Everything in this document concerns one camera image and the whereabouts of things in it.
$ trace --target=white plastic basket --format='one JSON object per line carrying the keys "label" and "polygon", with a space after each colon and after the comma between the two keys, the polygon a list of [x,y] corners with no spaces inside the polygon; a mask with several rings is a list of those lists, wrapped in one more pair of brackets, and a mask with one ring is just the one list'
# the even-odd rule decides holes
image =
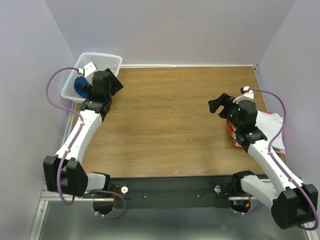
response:
{"label": "white plastic basket", "polygon": [[[79,56],[74,67],[83,68],[86,64],[90,62],[93,62],[98,68],[98,70],[101,71],[109,68],[112,71],[112,73],[117,77],[122,63],[122,57],[105,53],[85,52]],[[76,71],[72,71],[70,73],[62,88],[61,96],[65,99],[70,99],[76,103],[82,103],[85,99],[76,92],[74,86],[77,77],[79,77],[79,74]]]}

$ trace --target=wood grain tabletop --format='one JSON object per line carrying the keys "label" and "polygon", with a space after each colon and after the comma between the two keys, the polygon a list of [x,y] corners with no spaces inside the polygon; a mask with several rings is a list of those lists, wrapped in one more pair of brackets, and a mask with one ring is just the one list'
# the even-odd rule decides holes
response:
{"label": "wood grain tabletop", "polygon": [[[113,178],[263,173],[233,147],[226,120],[208,105],[222,93],[237,97],[241,87],[259,88],[252,67],[123,68],[118,79],[124,88],[85,152],[86,172]],[[267,111],[260,92],[254,101]]]}

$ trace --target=gray wall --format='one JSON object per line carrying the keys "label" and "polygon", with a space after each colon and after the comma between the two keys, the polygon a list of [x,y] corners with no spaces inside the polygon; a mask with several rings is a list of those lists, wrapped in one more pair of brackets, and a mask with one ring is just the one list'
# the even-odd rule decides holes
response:
{"label": "gray wall", "polygon": [[[320,189],[320,1],[295,1],[258,66],[261,88],[281,96],[288,120],[284,132],[288,166]],[[281,105],[266,96],[271,112]]]}
{"label": "gray wall", "polygon": [[[59,147],[67,122],[47,103],[45,85],[75,59],[42,0],[2,1],[0,32],[0,239],[23,240],[38,206],[43,159]],[[55,79],[50,95],[70,106],[60,97],[63,81]]]}
{"label": "gray wall", "polygon": [[124,64],[257,64],[293,0],[45,0],[72,53]]}

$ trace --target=folded cloth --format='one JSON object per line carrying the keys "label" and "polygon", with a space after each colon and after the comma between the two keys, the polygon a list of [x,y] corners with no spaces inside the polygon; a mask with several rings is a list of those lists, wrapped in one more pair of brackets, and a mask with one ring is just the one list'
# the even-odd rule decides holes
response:
{"label": "folded cloth", "polygon": [[[256,126],[264,133],[267,137],[268,141],[279,132],[282,124],[284,123],[283,118],[277,113],[265,113],[258,110],[258,114],[256,116]],[[233,132],[231,128],[228,127],[229,135],[233,138],[233,146],[241,147],[237,142],[236,134]],[[285,146],[282,141],[282,133],[273,141],[272,148],[276,153],[285,154]]]}

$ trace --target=cable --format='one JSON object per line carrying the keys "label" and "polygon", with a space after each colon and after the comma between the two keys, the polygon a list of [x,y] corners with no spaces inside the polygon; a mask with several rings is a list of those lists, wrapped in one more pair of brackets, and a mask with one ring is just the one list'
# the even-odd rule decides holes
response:
{"label": "cable", "polygon": [[119,218],[121,217],[123,214],[126,213],[127,211],[127,203],[126,203],[126,200],[124,199],[123,196],[121,196],[119,193],[117,192],[114,192],[114,191],[105,191],[105,190],[98,190],[98,189],[95,189],[93,190],[94,192],[98,192],[98,193],[103,193],[103,194],[113,194],[114,196],[116,197],[119,197],[122,202],[123,202],[123,209],[122,209],[122,212],[119,213],[118,215],[115,215],[115,216],[108,216],[108,215],[104,215],[104,214],[101,214],[100,212],[96,211],[95,214],[96,215],[99,215],[103,218],[106,218],[106,219],[116,219],[116,218]]}
{"label": "cable", "polygon": [[64,165],[64,162],[65,162],[65,159],[66,159],[66,156],[69,152],[69,149],[72,147],[72,145],[74,144],[74,142],[76,141],[77,137],[79,136],[81,130],[82,130],[82,127],[83,127],[83,123],[84,123],[84,118],[81,116],[81,114],[73,109],[69,109],[69,108],[65,108],[63,106],[59,106],[57,104],[55,104],[49,97],[49,86],[50,86],[50,83],[51,81],[54,79],[54,77],[64,71],[64,70],[76,70],[77,72],[79,72],[79,69],[78,68],[75,68],[75,67],[64,67],[64,68],[61,68],[59,70],[57,70],[49,79],[49,81],[47,82],[46,86],[45,86],[45,97],[46,99],[48,100],[48,102],[54,106],[55,108],[57,109],[61,109],[61,110],[64,110],[64,111],[68,111],[68,112],[72,112],[76,115],[79,116],[80,120],[82,121],[82,123],[80,124],[80,127],[78,129],[78,131],[76,132],[76,134],[74,135],[73,139],[71,140],[69,146],[67,147],[67,149],[65,150],[60,162],[59,162],[59,166],[58,166],[58,171],[57,171],[57,174],[56,174],[56,187],[57,187],[57,190],[58,190],[58,193],[59,193],[59,196],[62,200],[62,202],[65,204],[65,205],[71,205],[74,203],[75,201],[75,196],[72,196],[72,200],[71,201],[67,201],[64,196],[63,196],[63,193],[62,193],[62,189],[61,189],[61,170],[63,168],[63,165]]}
{"label": "cable", "polygon": [[[282,172],[287,176],[288,179],[291,179],[290,174],[282,167],[282,165],[278,162],[278,160],[275,158],[275,156],[271,152],[272,143],[282,133],[282,131],[283,131],[285,125],[286,125],[286,122],[287,122],[287,109],[286,109],[286,106],[285,106],[284,102],[281,100],[281,98],[278,95],[276,95],[275,93],[273,93],[273,92],[270,92],[270,91],[267,91],[267,90],[261,90],[261,89],[257,89],[257,88],[251,88],[251,87],[249,88],[249,90],[270,94],[270,95],[276,97],[279,100],[279,102],[281,103],[281,105],[282,105],[282,108],[283,108],[283,124],[282,124],[279,132],[269,142],[268,151],[269,151],[269,154],[270,154],[271,158],[277,164],[277,166],[282,170]],[[299,225],[298,227],[303,229],[303,230],[306,230],[306,231],[316,230],[318,228],[318,226],[319,226],[319,217],[318,217],[317,210],[316,210],[315,206],[313,205],[313,203],[312,203],[310,197],[307,195],[307,193],[302,189],[301,186],[299,186],[299,184],[294,179],[292,180],[292,183],[299,189],[299,191],[303,194],[303,196],[307,200],[308,204],[311,207],[312,213],[314,215],[314,221],[315,221],[313,227],[305,227],[305,226],[302,226],[302,225]]]}

